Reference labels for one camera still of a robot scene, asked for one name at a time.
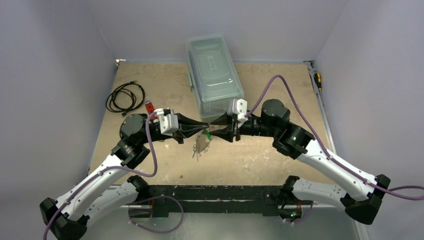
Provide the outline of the green capped key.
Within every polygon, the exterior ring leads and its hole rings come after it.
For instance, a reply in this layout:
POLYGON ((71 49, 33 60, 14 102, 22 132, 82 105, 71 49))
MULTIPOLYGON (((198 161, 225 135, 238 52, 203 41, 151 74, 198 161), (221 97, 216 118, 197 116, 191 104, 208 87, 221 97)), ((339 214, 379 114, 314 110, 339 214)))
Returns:
POLYGON ((208 131, 208 130, 204 130, 204 131, 202 132, 202 134, 206 135, 206 137, 207 137, 207 139, 208 139, 209 141, 211 141, 211 140, 212 140, 212 135, 209 133, 209 131, 208 131))

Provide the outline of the metal key organizer plate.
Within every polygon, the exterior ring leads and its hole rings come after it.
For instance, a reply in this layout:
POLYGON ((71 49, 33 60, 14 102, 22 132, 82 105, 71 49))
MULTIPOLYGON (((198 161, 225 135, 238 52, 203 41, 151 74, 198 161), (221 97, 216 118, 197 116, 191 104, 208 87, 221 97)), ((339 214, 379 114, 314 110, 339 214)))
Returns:
POLYGON ((201 157, 202 153, 206 153, 208 151, 210 143, 213 139, 213 136, 212 136, 212 139, 208 140, 207 136, 202 134, 202 132, 197 134, 195 138, 195 143, 193 145, 192 158, 193 159, 196 158, 197 161, 199 161, 199 158, 201 157))

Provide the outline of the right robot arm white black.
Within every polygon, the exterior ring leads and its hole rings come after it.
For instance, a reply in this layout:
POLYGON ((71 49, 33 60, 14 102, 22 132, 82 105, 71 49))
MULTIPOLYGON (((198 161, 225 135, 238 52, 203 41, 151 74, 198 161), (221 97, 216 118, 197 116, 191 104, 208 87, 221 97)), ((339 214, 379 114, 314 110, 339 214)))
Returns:
POLYGON ((372 175, 346 162, 326 148, 312 133, 290 121, 290 110, 277 99, 266 100, 256 116, 247 110, 244 99, 233 99, 228 110, 212 124, 218 129, 211 135, 228 142, 241 136, 271 137, 280 154, 304 163, 332 181, 324 184, 289 176, 275 194, 283 204, 313 201, 340 209, 353 220, 370 225, 383 202, 390 179, 372 175))

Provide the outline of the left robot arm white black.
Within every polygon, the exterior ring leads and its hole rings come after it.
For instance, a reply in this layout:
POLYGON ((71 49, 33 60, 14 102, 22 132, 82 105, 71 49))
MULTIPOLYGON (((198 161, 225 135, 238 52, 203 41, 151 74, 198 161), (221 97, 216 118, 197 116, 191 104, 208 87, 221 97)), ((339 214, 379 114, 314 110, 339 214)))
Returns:
POLYGON ((149 191, 144 178, 158 173, 154 142, 174 139, 179 144, 207 129, 209 124, 188 118, 169 108, 151 114, 131 114, 120 129, 120 140, 104 161, 72 189, 39 205, 44 229, 42 239, 52 233, 58 240, 79 240, 114 208, 146 203, 149 191))

